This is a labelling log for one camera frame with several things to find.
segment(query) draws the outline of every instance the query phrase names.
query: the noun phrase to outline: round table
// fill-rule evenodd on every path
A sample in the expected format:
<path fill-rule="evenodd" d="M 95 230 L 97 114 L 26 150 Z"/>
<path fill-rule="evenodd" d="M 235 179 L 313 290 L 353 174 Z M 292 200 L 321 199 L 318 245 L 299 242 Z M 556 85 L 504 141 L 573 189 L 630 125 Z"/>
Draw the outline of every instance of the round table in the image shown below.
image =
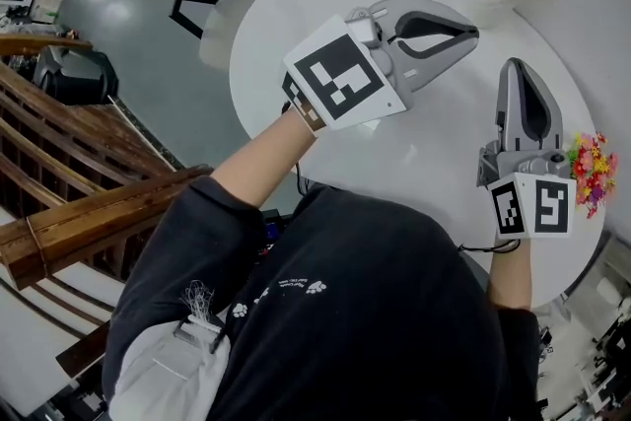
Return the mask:
<path fill-rule="evenodd" d="M 230 88 L 250 137 L 280 114 L 281 62 L 332 15 L 380 0 L 256 0 L 233 46 Z M 435 0 L 466 14 L 467 0 Z M 305 177 L 399 202 L 438 221 L 454 242 L 491 246 L 495 219 L 485 188 L 475 186 L 480 147 L 497 138 L 500 69 L 511 56 L 546 82 L 563 114 L 564 146 L 577 132 L 594 133 L 570 73 L 547 42 L 517 13 L 481 31 L 478 47 L 415 94 L 414 109 L 327 132 L 301 160 Z M 575 214 L 572 237 L 532 242 L 532 305 L 559 296 L 581 274 L 602 230 L 604 212 Z M 489 270 L 491 253 L 472 253 Z"/>

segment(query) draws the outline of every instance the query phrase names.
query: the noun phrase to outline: artificial flower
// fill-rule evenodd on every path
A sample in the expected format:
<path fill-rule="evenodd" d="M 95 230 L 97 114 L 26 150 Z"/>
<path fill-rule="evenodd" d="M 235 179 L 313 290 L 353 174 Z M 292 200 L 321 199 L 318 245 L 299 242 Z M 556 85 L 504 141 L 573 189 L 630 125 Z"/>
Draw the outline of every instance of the artificial flower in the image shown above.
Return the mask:
<path fill-rule="evenodd" d="M 583 166 L 583 169 L 585 170 L 585 172 L 589 172 L 591 169 L 594 168 L 594 153 L 593 152 L 585 150 L 585 153 L 581 155 L 581 158 L 579 158 L 579 160 L 581 161 L 581 165 Z"/>
<path fill-rule="evenodd" d="M 613 176 L 618 168 L 616 153 L 606 156 L 602 146 L 606 137 L 577 134 L 573 147 L 568 151 L 572 163 L 572 177 L 577 183 L 576 204 L 588 207 L 588 218 L 592 218 L 600 205 L 609 199 L 615 190 Z"/>
<path fill-rule="evenodd" d="M 615 176 L 615 173 L 618 171 L 619 161 L 620 161 L 620 158 L 618 157 L 617 153 L 611 153 L 609 155 L 609 172 L 607 173 L 609 177 Z"/>
<path fill-rule="evenodd" d="M 594 171 L 601 174 L 609 172 L 609 162 L 607 158 L 599 157 L 594 160 Z"/>
<path fill-rule="evenodd" d="M 582 133 L 582 134 L 577 134 L 577 136 L 580 139 L 581 147 L 585 149 L 591 149 L 592 146 L 594 145 L 594 140 L 591 135 Z"/>
<path fill-rule="evenodd" d="M 574 174 L 578 176 L 582 176 L 588 173 L 585 169 L 583 169 L 583 165 L 581 164 L 580 160 L 577 160 L 576 162 L 574 162 L 574 166 L 572 167 L 572 170 L 574 171 Z"/>

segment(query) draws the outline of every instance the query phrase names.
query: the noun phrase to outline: gray floor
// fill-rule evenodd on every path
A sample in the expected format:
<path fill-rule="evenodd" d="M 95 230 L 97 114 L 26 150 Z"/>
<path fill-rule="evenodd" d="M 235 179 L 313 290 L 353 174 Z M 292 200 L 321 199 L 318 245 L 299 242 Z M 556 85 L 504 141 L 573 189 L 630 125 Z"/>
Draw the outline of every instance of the gray floor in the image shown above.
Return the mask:
<path fill-rule="evenodd" d="M 205 66 L 199 40 L 169 18 L 173 0 L 64 0 L 59 22 L 107 54 L 119 96 L 186 166 L 217 167 L 249 140 L 228 75 Z M 185 14 L 203 27 L 209 6 Z M 291 212 L 300 195 L 289 175 L 266 204 Z"/>

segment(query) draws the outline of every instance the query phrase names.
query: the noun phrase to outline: sleeve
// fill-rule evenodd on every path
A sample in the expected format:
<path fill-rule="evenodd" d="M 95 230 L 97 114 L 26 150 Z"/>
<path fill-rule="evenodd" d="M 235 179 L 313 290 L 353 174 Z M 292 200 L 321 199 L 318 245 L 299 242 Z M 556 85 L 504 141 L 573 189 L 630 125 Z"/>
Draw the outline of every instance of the sleeve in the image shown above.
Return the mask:
<path fill-rule="evenodd" d="M 536 383 L 539 368 L 539 325 L 530 311 L 498 310 L 511 383 L 510 416 L 516 421 L 540 420 Z"/>
<path fill-rule="evenodd" d="M 145 246 L 112 315 L 104 361 L 107 398 L 124 353 L 150 326 L 189 314 L 185 290 L 199 281 L 212 294 L 213 314 L 243 287 L 265 243 L 261 213 L 216 180 L 202 177 L 173 202 Z"/>

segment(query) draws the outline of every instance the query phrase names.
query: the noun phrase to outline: black cable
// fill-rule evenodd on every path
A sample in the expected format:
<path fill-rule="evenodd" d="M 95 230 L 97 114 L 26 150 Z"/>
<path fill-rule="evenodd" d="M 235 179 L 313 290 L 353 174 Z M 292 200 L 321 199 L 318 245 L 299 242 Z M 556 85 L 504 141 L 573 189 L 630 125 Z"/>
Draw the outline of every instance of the black cable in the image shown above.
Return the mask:
<path fill-rule="evenodd" d="M 307 192 L 309 191 L 309 187 L 307 186 L 307 183 L 305 182 L 305 188 L 302 188 L 301 184 L 300 184 L 300 179 L 301 179 L 301 174 L 300 174 L 300 164 L 296 164 L 296 187 L 298 188 L 298 192 L 302 195 L 305 196 L 307 194 Z"/>
<path fill-rule="evenodd" d="M 504 254 L 506 252 L 513 252 L 515 249 L 517 249 L 520 246 L 521 243 L 522 241 L 519 239 L 512 239 L 504 244 L 500 244 L 499 246 L 493 246 L 493 247 L 465 247 L 463 244 L 461 244 L 457 250 L 458 251 L 471 251 L 471 252 L 497 252 L 497 253 Z"/>

